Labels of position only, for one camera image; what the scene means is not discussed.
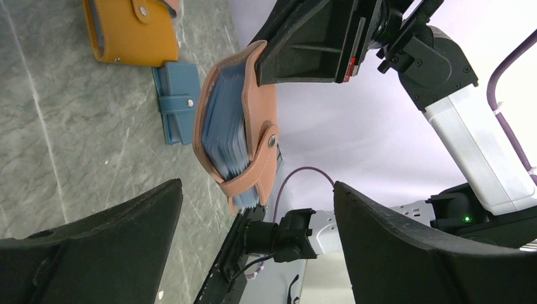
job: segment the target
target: gray marble tabletop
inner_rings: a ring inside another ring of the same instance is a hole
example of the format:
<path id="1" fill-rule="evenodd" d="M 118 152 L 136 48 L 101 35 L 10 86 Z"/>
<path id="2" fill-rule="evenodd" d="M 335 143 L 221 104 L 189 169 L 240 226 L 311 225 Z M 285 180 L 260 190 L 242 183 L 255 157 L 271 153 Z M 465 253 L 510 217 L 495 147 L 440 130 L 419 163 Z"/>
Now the gray marble tabletop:
<path id="1" fill-rule="evenodd" d="M 200 80 L 237 51 L 226 0 L 182 0 Z M 167 146 L 147 67 L 98 63 L 81 0 L 0 0 L 0 238 L 73 222 L 180 178 L 157 303 L 192 303 L 233 217 L 190 146 Z"/>

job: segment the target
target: white wall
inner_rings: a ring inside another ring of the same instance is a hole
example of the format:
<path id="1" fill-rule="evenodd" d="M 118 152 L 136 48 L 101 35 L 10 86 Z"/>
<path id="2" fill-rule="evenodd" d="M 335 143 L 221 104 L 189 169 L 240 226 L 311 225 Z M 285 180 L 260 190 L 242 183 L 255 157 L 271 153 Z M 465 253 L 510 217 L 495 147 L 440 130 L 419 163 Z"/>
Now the white wall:
<path id="1" fill-rule="evenodd" d="M 229 2 L 244 47 L 265 22 L 275 0 Z M 496 66 L 537 28 L 536 10 L 535 0 L 449 0 L 431 25 L 459 43 L 484 94 Z M 396 74 L 380 74 L 378 64 L 371 51 L 350 83 L 278 85 L 280 145 L 286 169 L 319 167 L 388 206 L 422 200 L 465 182 Z M 506 72 L 497 94 L 499 101 L 506 102 L 505 116 L 534 165 L 536 79 L 537 46 Z M 295 208 L 333 209 L 330 187 L 315 173 L 297 174 L 289 187 Z M 333 269 L 339 276 L 321 275 Z M 340 288 L 348 286 L 340 253 L 311 261 L 307 273 L 303 299 L 311 300 L 303 303 L 352 303 L 350 289 Z M 347 300 L 336 301 L 340 297 Z"/>

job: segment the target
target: cable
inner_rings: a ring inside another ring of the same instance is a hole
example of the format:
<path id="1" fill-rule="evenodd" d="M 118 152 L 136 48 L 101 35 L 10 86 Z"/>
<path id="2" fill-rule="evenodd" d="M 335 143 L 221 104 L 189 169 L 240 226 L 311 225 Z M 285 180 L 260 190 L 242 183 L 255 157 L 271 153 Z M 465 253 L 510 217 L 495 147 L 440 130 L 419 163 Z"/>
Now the cable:
<path id="1" fill-rule="evenodd" d="M 487 91 L 486 91 L 488 104 L 490 108 L 495 112 L 496 119 L 498 119 L 498 122 L 502 126 L 502 129 L 507 135 L 507 138 L 509 139 L 511 146 L 513 146 L 513 148 L 515 149 L 515 152 L 517 153 L 517 156 L 519 157 L 526 171 L 531 170 L 531 164 L 529 163 L 528 157 L 526 156 L 524 150 L 522 149 L 522 146 L 519 140 L 517 139 L 515 133 L 511 129 L 511 126 L 509 125 L 509 123 L 507 123 L 503 114 L 500 111 L 498 111 L 498 102 L 496 100 L 496 87 L 503 73 L 520 56 L 522 56 L 522 54 L 524 54 L 529 48 L 531 48 L 536 43 L 537 43 L 537 30 L 535 30 L 528 38 L 526 38 L 526 40 L 524 40 L 514 51 L 512 51 L 509 54 L 509 56 L 507 56 L 507 58 L 505 58 L 502 61 L 502 63 L 496 68 L 496 70 L 494 70 L 488 82 Z M 535 184 L 537 184 L 537 177 L 534 177 L 534 176 L 535 175 L 532 175 L 532 179 L 535 182 Z"/>
<path id="2" fill-rule="evenodd" d="M 237 278 L 243 274 L 246 269 L 250 268 L 252 265 L 256 264 L 256 263 L 261 263 L 261 262 L 264 262 L 266 260 L 270 260 L 271 258 L 273 258 L 274 256 L 276 255 L 276 252 L 273 252 L 267 256 L 263 256 L 261 258 L 257 258 L 256 260 L 253 260 L 252 262 L 246 264 L 246 266 L 244 266 L 241 270 L 237 271 L 232 277 L 231 277 L 231 280 L 229 280 L 229 285 L 227 287 L 227 292 L 229 293 L 231 291 L 231 288 L 233 288 L 233 285 L 235 284 L 235 281 L 237 280 Z"/>
<path id="3" fill-rule="evenodd" d="M 284 179 L 284 181 L 282 182 L 282 185 L 280 186 L 280 190 L 278 191 L 278 196 L 276 197 L 276 202 L 274 203 L 274 215 L 272 216 L 272 222 L 273 223 L 276 223 L 276 218 L 277 218 L 277 214 L 278 214 L 278 206 L 280 205 L 280 198 L 282 196 L 282 193 L 283 193 L 283 190 L 284 190 L 284 187 L 285 185 L 287 184 L 287 182 L 289 181 L 289 179 L 291 178 L 291 176 L 293 176 L 294 174 L 297 174 L 298 172 L 300 171 L 304 171 L 304 170 L 312 170 L 312 171 L 316 171 L 320 174 L 322 174 L 329 182 L 330 182 L 330 185 L 332 185 L 332 188 L 335 186 L 335 183 L 334 181 L 332 180 L 332 178 L 330 177 L 330 175 L 326 174 L 326 172 L 324 172 L 323 170 L 319 169 L 319 168 L 315 168 L 315 167 L 300 167 L 300 168 L 297 168 L 297 169 L 294 169 L 291 173 L 289 173 L 289 175 L 287 175 L 287 177 Z M 255 279 L 255 277 L 265 268 L 265 263 L 264 263 L 264 260 L 263 261 L 260 261 L 260 263 L 257 265 L 257 269 L 255 270 L 254 273 L 252 274 L 246 274 L 246 278 L 247 279 Z"/>

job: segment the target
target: purple cable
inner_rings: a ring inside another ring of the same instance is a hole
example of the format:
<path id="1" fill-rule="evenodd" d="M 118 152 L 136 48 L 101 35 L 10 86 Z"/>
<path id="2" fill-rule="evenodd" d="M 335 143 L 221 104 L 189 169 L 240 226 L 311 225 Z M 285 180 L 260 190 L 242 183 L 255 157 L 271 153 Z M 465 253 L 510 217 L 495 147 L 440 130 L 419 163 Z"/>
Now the purple cable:
<path id="1" fill-rule="evenodd" d="M 322 174 L 324 177 L 326 177 L 326 179 L 330 182 L 330 184 L 332 185 L 332 188 L 335 186 L 335 183 L 334 181 L 330 178 L 330 176 L 328 174 L 326 174 L 326 172 L 324 172 L 323 170 L 319 169 L 319 168 L 315 168 L 315 167 L 300 167 L 300 168 L 297 168 L 297 169 L 294 169 L 291 173 L 289 173 L 289 175 L 287 175 L 287 177 L 284 179 L 284 181 L 282 182 L 282 186 L 280 187 L 280 190 L 278 191 L 278 196 L 276 197 L 276 202 L 274 203 L 274 215 L 272 216 L 272 222 L 273 223 L 276 223 L 276 218 L 277 218 L 277 214 L 278 214 L 278 206 L 280 205 L 280 198 L 282 196 L 282 193 L 283 193 L 283 190 L 284 190 L 284 187 L 285 185 L 287 184 L 287 182 L 289 181 L 289 179 L 291 178 L 291 176 L 293 176 L 294 174 L 300 172 L 300 171 L 303 171 L 303 170 L 313 170 L 313 171 L 316 171 L 320 174 Z M 265 261 L 262 261 L 260 262 L 259 264 L 257 264 L 257 269 L 255 270 L 255 273 L 253 274 L 247 274 L 246 275 L 246 278 L 247 279 L 253 279 L 255 278 L 256 276 L 256 273 L 260 273 L 261 270 L 263 270 L 263 266 L 265 265 Z"/>
<path id="2" fill-rule="evenodd" d="M 526 40 L 524 40 L 524 42 L 522 42 L 521 45 L 519 45 L 514 51 L 512 51 L 512 53 L 510 53 L 509 56 L 507 56 L 507 58 L 505 58 L 502 63 L 496 68 L 496 70 L 492 73 L 492 76 L 490 77 L 490 80 L 487 85 L 486 95 L 488 104 L 493 111 L 496 111 L 498 109 L 498 102 L 496 101 L 496 86 L 498 85 L 500 77 L 507 70 L 507 68 L 513 64 L 513 62 L 515 62 L 520 56 L 522 56 L 522 54 L 524 54 L 535 43 L 537 43 L 537 30 L 535 30 Z M 507 123 L 507 120 L 500 112 L 496 114 L 496 119 L 502 126 L 502 129 L 507 135 L 507 138 L 509 138 L 509 142 L 511 142 L 511 145 L 515 149 L 515 152 L 517 153 L 517 156 L 522 162 L 522 165 L 524 166 L 526 171 L 530 171 L 531 164 L 529 163 L 528 157 L 522 149 L 519 140 L 511 129 L 511 126 L 509 125 L 509 123 Z M 532 174 L 531 179 L 537 185 L 537 175 Z"/>

